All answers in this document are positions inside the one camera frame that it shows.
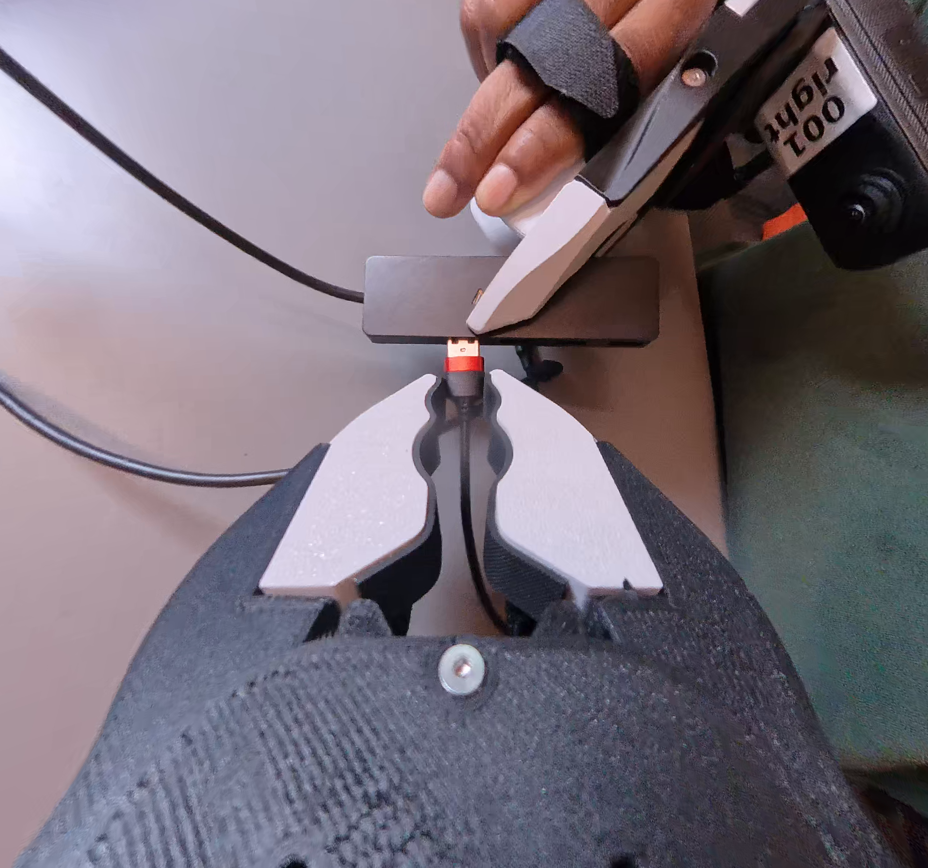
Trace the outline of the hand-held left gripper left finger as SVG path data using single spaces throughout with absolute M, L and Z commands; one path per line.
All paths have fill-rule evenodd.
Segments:
M 332 440 L 261 579 L 262 594 L 355 599 L 426 533 L 435 498 L 421 467 L 437 376 L 424 374 Z

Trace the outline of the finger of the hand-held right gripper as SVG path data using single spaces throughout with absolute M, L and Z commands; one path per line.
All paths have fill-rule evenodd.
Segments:
M 470 213 L 495 254 L 507 256 L 522 241 L 519 230 L 509 226 L 501 217 L 482 212 L 475 198 L 470 200 Z
M 483 335 L 532 319 L 609 237 L 606 199 L 570 181 L 483 290 L 467 327 Z

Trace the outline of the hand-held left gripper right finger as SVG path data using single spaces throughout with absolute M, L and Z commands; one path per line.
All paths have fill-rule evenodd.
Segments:
M 493 586 L 512 603 L 575 603 L 664 587 L 597 440 L 566 410 L 500 369 L 489 416 L 503 448 L 488 532 L 514 557 Z

